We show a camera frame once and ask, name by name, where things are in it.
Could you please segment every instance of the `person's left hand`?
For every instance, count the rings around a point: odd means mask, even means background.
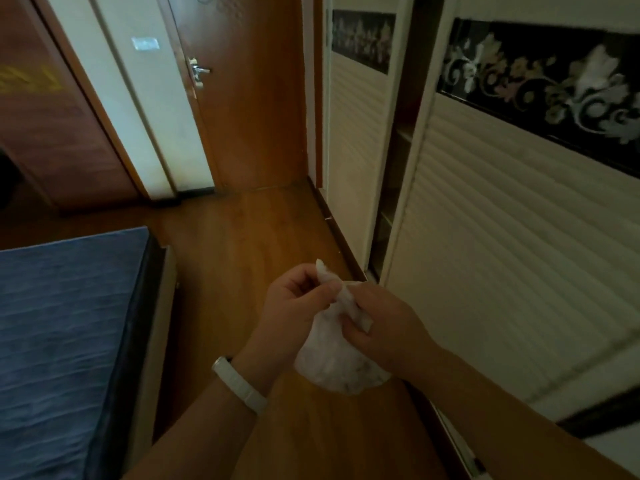
[[[339,281],[321,285],[315,264],[300,264],[277,278],[267,290],[260,322],[233,360],[236,370],[243,375],[239,368],[245,368],[249,369],[246,374],[261,376],[254,379],[254,387],[268,390],[270,384],[266,387],[265,383],[273,382],[293,364],[314,316],[331,305],[341,289]]]

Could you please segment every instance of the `decorative floral panel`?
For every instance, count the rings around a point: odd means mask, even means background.
[[[394,13],[333,10],[332,50],[387,74],[395,24]]]
[[[640,35],[456,19],[438,91],[640,177]]]

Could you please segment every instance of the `blue mattress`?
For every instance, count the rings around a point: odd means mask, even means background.
[[[0,252],[0,479],[116,479],[162,272],[146,227]]]

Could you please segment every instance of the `person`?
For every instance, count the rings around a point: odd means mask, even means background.
[[[260,322],[231,365],[263,396],[292,366],[313,318],[340,291],[302,264],[267,291]],[[344,337],[427,396],[453,423],[494,480],[634,479],[437,345],[409,305],[372,283],[350,286],[373,320],[368,333],[342,318]],[[149,450],[125,480],[228,479],[256,414],[219,378]]]

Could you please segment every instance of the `person's right hand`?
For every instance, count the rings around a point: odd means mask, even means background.
[[[372,283],[349,286],[356,303],[373,320],[368,333],[346,315],[341,316],[347,341],[384,370],[414,380],[439,349],[411,306]]]

